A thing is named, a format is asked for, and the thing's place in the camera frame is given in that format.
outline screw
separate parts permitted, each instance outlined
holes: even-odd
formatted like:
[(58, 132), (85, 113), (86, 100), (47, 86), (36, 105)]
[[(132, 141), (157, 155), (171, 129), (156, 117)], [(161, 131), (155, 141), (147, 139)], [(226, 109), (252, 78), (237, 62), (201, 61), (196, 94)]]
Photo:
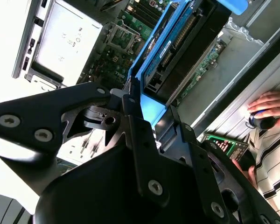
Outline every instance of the screw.
[(260, 219), (263, 224), (271, 224), (270, 221), (264, 215), (260, 215)]
[(217, 147), (216, 147), (216, 145), (214, 144), (214, 143), (210, 143), (210, 146), (212, 147), (212, 148), (214, 148), (214, 149), (216, 149)]
[(48, 142), (52, 140), (53, 134), (47, 129), (38, 129), (36, 132), (34, 132), (34, 137), (36, 140)]
[(4, 127), (17, 127), (21, 123), (21, 120), (11, 114), (5, 114), (0, 117), (0, 125)]
[(162, 185), (157, 182), (156, 180), (150, 180), (148, 182), (148, 188), (151, 192), (153, 192), (155, 195), (160, 196), (163, 193), (163, 187)]
[(222, 207), (218, 203), (212, 202), (210, 204), (210, 206), (211, 206), (211, 209), (213, 210), (213, 212), (217, 216), (219, 216), (220, 218), (224, 218), (224, 211), (223, 211)]
[(106, 93), (105, 90), (100, 89), (100, 88), (98, 88), (97, 91), (98, 91), (99, 93), (102, 93), (102, 94), (105, 94), (105, 93)]

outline hand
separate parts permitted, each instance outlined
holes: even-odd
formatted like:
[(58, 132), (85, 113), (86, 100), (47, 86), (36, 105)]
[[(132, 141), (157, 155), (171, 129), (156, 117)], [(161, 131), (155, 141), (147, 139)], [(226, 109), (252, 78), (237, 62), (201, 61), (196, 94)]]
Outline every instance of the hand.
[[(280, 116), (280, 91), (266, 92), (260, 98), (248, 105), (248, 112), (256, 112), (265, 110), (256, 114), (256, 119)], [(275, 126), (280, 126), (280, 118), (277, 120)]]
[(243, 171), (242, 168), (240, 167), (239, 163), (236, 160), (232, 160), (233, 164), (239, 169), (239, 171), (242, 172), (242, 174), (250, 181), (250, 183), (257, 189), (257, 183), (256, 183), (256, 177), (254, 173), (254, 166), (251, 166), (247, 171)]

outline sticker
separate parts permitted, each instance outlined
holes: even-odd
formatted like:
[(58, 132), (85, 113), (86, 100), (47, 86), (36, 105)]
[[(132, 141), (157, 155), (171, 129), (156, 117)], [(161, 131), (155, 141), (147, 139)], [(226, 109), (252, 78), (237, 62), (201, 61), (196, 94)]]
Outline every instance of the sticker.
[(170, 46), (171, 41), (168, 41), (168, 43), (166, 44), (166, 47), (163, 49), (162, 53), (160, 54), (160, 58), (163, 57), (163, 55), (165, 54), (166, 50), (168, 49), (168, 47)]

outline black plastic bracket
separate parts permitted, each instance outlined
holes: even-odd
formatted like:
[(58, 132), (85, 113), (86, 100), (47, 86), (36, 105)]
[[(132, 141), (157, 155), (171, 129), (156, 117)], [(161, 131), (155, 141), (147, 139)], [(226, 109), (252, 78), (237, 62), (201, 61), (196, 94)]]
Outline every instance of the black plastic bracket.
[[(85, 83), (0, 103), (0, 138), (39, 153), (46, 159), (52, 158), (70, 139), (67, 136), (79, 112), (92, 105), (104, 105), (109, 98), (106, 88), (96, 83)], [(12, 115), (17, 121), (3, 115)], [(18, 125), (5, 125), (14, 122)], [(39, 141), (36, 135), (51, 139)], [(18, 160), (24, 160), (21, 154)]]

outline striped shirt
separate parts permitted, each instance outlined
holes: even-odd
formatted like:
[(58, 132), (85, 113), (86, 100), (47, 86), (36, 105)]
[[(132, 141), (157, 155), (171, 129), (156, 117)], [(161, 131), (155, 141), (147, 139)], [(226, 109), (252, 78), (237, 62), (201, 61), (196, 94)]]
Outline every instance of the striped shirt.
[(280, 215), (280, 127), (253, 129), (249, 146), (256, 161), (259, 191)]

